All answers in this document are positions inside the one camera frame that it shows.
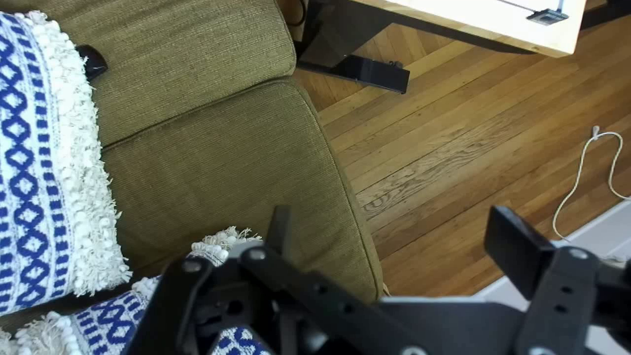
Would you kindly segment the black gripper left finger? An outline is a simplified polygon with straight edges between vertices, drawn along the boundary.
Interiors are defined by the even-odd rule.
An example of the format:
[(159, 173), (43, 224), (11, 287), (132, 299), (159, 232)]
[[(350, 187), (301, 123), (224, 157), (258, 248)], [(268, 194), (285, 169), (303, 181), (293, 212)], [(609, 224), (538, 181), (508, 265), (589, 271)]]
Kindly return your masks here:
[(262, 246), (242, 246), (222, 265), (173, 260), (124, 355), (206, 355), (228, 327), (248, 327), (274, 355), (433, 352), (378, 307), (287, 262), (287, 228), (289, 208), (279, 204)]

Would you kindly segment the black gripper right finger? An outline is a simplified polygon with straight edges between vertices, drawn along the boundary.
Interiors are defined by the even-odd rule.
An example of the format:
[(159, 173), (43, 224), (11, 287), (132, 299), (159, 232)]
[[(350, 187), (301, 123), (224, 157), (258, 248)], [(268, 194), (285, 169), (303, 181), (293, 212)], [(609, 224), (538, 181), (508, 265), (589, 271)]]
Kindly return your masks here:
[(613, 265), (581, 246), (556, 246), (506, 204), (488, 208), (485, 252), (528, 299), (516, 355), (597, 355), (591, 325), (631, 348), (628, 263)]

